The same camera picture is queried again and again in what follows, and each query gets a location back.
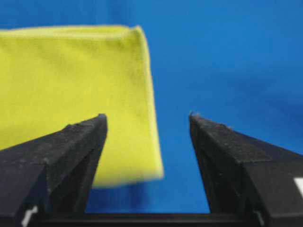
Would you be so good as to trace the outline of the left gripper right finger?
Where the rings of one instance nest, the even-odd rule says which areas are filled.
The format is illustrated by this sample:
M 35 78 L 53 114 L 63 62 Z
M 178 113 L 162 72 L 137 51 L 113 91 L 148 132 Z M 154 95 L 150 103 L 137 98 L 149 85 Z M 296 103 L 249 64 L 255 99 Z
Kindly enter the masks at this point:
M 302 226 L 302 155 L 197 114 L 189 125 L 212 213 L 234 214 L 258 227 Z

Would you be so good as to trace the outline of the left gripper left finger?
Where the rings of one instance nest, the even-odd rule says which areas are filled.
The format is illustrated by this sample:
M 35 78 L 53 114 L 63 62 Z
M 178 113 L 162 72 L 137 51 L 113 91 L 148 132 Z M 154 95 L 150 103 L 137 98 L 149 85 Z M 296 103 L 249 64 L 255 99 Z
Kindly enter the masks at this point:
M 0 224 L 25 227 L 31 213 L 83 213 L 107 137 L 97 117 L 0 152 Z

